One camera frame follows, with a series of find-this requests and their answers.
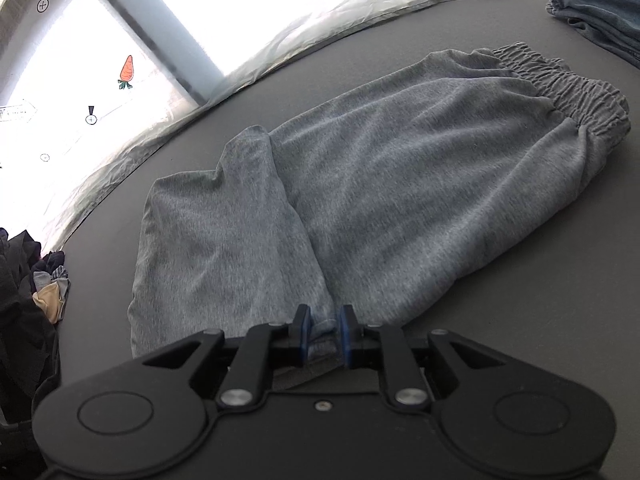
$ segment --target orange carrot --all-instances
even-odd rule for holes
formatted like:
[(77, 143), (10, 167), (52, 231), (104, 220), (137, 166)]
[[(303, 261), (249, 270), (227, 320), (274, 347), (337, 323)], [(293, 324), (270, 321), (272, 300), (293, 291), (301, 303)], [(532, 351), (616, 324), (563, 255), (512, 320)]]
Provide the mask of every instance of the orange carrot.
[(120, 71), (120, 80), (129, 82), (133, 79), (133, 58), (131, 56), (127, 57), (127, 60), (124, 62), (124, 66)]

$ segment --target dark gray tabletop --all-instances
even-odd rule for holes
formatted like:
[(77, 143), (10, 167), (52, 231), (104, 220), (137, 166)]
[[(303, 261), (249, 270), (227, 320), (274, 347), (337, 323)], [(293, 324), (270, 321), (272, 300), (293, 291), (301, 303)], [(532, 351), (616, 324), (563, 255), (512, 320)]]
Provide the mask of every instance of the dark gray tabletop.
[[(217, 106), (111, 193), (64, 250), (72, 288), (60, 326), (63, 382), (131, 359), (140, 221), (156, 178), (215, 168), (245, 127), (267, 129), (429, 52), (524, 41), (626, 94), (635, 125), (578, 200), (497, 260), (459, 280), (412, 335), (449, 328), (603, 395), (618, 420), (603, 472), (640, 478), (640, 71), (545, 11), (546, 0), (461, 0), (402, 16), (326, 46)], [(370, 387), (335, 372), (304, 387)]]

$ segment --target elastic waistband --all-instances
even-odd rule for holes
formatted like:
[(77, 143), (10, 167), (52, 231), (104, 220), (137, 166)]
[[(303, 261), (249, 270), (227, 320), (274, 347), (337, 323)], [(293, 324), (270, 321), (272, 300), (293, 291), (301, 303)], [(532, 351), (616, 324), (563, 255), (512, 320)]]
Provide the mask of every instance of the elastic waistband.
[(599, 136), (613, 149), (630, 130), (626, 98), (606, 81), (571, 72), (564, 60), (546, 59), (522, 42), (492, 50), (502, 65), (530, 81), (538, 94), (551, 99), (562, 113)]

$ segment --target arrow sign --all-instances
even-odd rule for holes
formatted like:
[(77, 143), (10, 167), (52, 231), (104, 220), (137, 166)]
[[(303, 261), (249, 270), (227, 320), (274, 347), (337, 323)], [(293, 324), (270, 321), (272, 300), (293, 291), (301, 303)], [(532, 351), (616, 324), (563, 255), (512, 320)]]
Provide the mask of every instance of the arrow sign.
[(26, 121), (29, 122), (35, 115), (36, 109), (27, 101), (23, 101), (19, 105), (1, 106), (0, 122), (5, 121)]

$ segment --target wrinkled fabric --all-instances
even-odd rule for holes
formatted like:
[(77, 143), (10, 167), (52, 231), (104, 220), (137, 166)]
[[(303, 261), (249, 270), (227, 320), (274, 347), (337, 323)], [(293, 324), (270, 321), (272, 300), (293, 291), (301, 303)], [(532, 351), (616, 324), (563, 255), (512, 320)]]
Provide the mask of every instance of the wrinkled fabric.
[(208, 327), (242, 336), (300, 303), (313, 360), (334, 358), (341, 305), (402, 326), (575, 200), (627, 113), (612, 85), (516, 43), (434, 52), (271, 132), (251, 126), (215, 170), (153, 184), (132, 353)]
[(56, 280), (58, 278), (68, 278), (69, 277), (69, 273), (66, 270), (65, 266), (57, 266), (53, 272), (51, 273), (51, 277), (52, 279)]
[(51, 275), (44, 270), (36, 270), (33, 273), (33, 283), (35, 283), (36, 292), (40, 292), (51, 283)]
[(58, 315), (58, 321), (62, 321), (65, 316), (66, 299), (69, 296), (69, 287), (71, 282), (68, 278), (56, 278), (56, 283), (60, 288), (60, 298), (62, 299), (62, 306), (60, 307), (60, 314)]
[(27, 231), (10, 240), (0, 232), (0, 406), (9, 424), (31, 418), (32, 399), (58, 366), (56, 330), (30, 292), (39, 258), (40, 243)]
[(29, 278), (30, 285), (31, 285), (31, 293), (33, 294), (34, 292), (38, 291), (38, 287), (36, 286), (36, 283), (33, 277), (35, 272), (47, 272), (49, 274), (53, 274), (64, 263), (65, 263), (65, 253), (63, 253), (63, 251), (56, 251), (55, 253), (46, 254), (46, 256), (44, 256), (43, 259), (39, 259), (38, 257), (38, 260), (31, 267), (31, 274)]
[(546, 10), (640, 68), (640, 0), (549, 0)]
[(49, 283), (39, 292), (34, 292), (33, 302), (42, 309), (51, 324), (58, 322), (62, 298), (60, 297), (60, 287), (56, 282)]

